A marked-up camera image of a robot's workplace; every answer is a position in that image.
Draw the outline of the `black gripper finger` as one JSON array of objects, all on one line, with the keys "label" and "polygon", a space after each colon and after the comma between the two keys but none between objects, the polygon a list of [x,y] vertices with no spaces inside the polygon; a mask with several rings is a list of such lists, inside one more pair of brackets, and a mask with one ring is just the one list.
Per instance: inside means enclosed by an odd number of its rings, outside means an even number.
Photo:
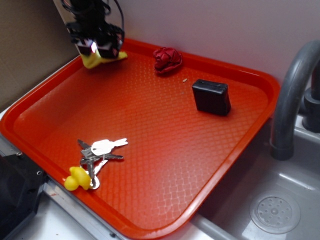
[{"label": "black gripper finger", "polygon": [[81,55],[89,56],[96,52],[97,47],[94,41],[78,41],[76,47]]},{"label": "black gripper finger", "polygon": [[118,45],[111,42],[104,45],[98,45],[97,50],[100,56],[105,59],[116,59],[120,52]]}]

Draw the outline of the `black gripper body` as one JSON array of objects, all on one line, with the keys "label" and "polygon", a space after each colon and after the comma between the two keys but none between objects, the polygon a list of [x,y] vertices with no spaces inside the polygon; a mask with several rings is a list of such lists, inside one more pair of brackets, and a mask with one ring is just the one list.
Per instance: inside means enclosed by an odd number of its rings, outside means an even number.
[{"label": "black gripper body", "polygon": [[94,41],[97,46],[107,43],[122,47],[125,39],[124,15],[117,1],[121,16],[121,26],[108,23],[106,16],[111,14],[108,0],[67,0],[65,9],[74,15],[75,22],[67,24],[70,29],[71,42]]}]

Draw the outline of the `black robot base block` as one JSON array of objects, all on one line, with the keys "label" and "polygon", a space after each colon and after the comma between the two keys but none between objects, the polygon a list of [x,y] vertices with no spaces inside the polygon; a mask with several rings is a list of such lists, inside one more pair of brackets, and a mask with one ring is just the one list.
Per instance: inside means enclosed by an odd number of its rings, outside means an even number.
[{"label": "black robot base block", "polygon": [[37,214],[45,171],[22,152],[0,157],[0,238],[10,240]]}]

